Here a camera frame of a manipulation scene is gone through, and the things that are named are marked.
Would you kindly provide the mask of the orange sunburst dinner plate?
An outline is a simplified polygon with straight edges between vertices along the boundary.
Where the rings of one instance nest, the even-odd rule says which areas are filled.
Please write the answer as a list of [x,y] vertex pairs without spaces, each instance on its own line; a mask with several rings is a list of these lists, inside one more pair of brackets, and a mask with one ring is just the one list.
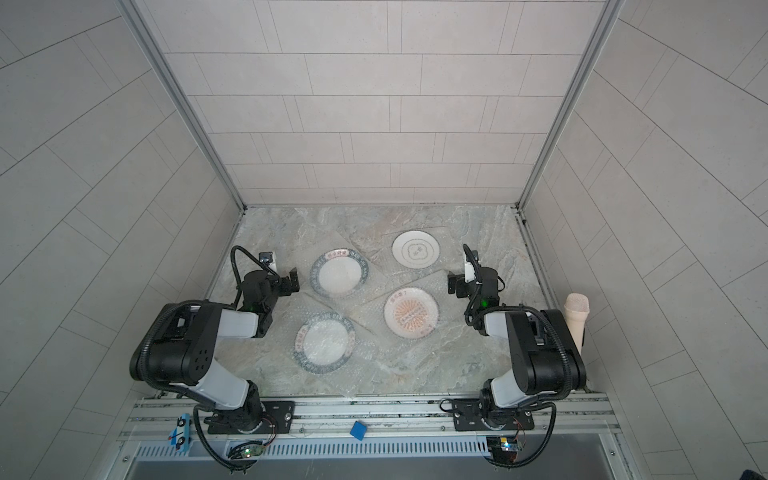
[[416,287],[393,292],[385,301],[383,312],[390,330],[405,339],[430,335],[439,321],[439,307],[434,297]]

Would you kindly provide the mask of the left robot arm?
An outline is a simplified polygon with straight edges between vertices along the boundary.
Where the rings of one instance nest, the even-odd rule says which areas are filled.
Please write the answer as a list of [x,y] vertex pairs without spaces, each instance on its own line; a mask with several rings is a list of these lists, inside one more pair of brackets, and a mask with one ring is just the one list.
[[266,336],[281,297],[300,291],[296,269],[276,271],[275,255],[255,256],[242,246],[230,250],[236,296],[232,303],[186,300],[164,305],[129,362],[130,376],[155,390],[196,402],[208,417],[210,434],[285,434],[295,404],[263,401],[257,385],[222,366],[215,358],[223,339]]

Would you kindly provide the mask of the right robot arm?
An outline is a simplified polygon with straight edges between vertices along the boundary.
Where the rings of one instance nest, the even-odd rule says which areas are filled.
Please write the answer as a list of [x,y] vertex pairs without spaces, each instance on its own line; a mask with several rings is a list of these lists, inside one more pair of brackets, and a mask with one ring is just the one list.
[[468,245],[463,251],[465,272],[447,275],[448,292],[468,301],[467,326],[508,343],[511,368],[487,380],[477,399],[453,399],[449,412],[458,431],[530,430],[533,412],[586,386],[579,347],[562,311],[503,304],[498,272],[482,266]]

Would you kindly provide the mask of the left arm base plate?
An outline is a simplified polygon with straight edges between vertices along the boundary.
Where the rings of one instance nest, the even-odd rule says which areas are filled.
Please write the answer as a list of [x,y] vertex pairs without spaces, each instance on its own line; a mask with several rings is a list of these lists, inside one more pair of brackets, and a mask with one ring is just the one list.
[[215,410],[202,422],[213,435],[287,434],[295,407],[293,401],[262,401],[256,409]]

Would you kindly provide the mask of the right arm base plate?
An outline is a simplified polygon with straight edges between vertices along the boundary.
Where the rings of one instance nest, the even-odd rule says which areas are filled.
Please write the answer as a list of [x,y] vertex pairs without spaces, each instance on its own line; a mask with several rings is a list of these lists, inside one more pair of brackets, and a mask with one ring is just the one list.
[[528,431],[535,428],[530,413],[491,406],[484,410],[480,399],[446,399],[440,409],[449,413],[458,432]]

